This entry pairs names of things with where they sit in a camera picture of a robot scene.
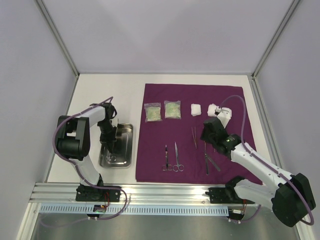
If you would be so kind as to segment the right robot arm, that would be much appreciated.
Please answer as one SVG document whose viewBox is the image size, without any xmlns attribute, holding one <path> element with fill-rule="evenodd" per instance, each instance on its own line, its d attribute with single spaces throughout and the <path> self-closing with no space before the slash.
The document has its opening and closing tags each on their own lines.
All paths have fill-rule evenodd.
<svg viewBox="0 0 320 240">
<path fill-rule="evenodd" d="M 296 175 L 262 158 L 237 134 L 228 134 L 217 117 L 204 121 L 201 140 L 212 145 L 231 162 L 247 169 L 262 184 L 253 183 L 237 176 L 225 190 L 225 196 L 232 203 L 246 199 L 270 209 L 277 219 L 288 227 L 304 222 L 309 216 L 309 226 L 314 224 L 312 211 L 316 208 L 315 198 L 308 178 L 302 173 Z"/>
</svg>

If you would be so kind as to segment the plain steel surgical scissors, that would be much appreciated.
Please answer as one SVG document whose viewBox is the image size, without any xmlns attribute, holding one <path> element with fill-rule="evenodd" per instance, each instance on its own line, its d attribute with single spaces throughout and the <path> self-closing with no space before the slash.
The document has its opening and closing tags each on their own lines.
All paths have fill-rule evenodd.
<svg viewBox="0 0 320 240">
<path fill-rule="evenodd" d="M 176 142 L 174 143 L 174 149 L 175 149 L 176 164 L 173 166 L 173 171 L 174 172 L 183 172 L 185 167 L 183 164 L 180 164 L 178 146 L 177 146 Z"/>
</svg>

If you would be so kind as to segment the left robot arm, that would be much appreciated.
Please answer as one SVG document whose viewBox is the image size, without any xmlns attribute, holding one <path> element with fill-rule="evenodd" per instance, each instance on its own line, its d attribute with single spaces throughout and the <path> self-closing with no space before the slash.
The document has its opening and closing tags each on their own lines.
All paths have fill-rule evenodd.
<svg viewBox="0 0 320 240">
<path fill-rule="evenodd" d="M 94 167 L 89 155 L 90 129 L 98 126 L 101 145 L 113 152 L 118 130 L 116 116 L 117 110 L 110 102 L 91 105 L 75 115 L 60 116 L 53 134 L 52 145 L 55 154 L 72 165 L 80 178 L 80 184 L 88 187 L 87 194 L 95 201 L 104 197 L 105 188 L 102 176 Z"/>
</svg>

